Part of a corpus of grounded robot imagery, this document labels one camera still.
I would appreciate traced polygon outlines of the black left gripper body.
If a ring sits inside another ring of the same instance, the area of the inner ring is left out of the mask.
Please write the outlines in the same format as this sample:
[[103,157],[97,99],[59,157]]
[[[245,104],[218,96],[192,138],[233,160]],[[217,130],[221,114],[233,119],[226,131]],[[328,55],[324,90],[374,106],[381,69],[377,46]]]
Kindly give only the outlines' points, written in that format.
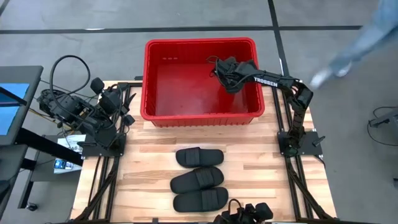
[[102,91],[99,106],[106,114],[112,115],[121,110],[122,95],[123,89],[120,86],[111,86]]

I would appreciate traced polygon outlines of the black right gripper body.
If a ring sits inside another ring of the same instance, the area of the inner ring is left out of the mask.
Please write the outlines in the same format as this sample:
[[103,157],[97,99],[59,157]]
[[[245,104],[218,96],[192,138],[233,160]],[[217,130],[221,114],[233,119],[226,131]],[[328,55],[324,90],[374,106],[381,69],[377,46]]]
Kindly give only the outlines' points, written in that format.
[[243,89],[244,83],[252,77],[257,70],[254,60],[236,63],[235,69],[229,73],[228,78],[236,80],[236,88],[228,90],[228,93],[237,93]]

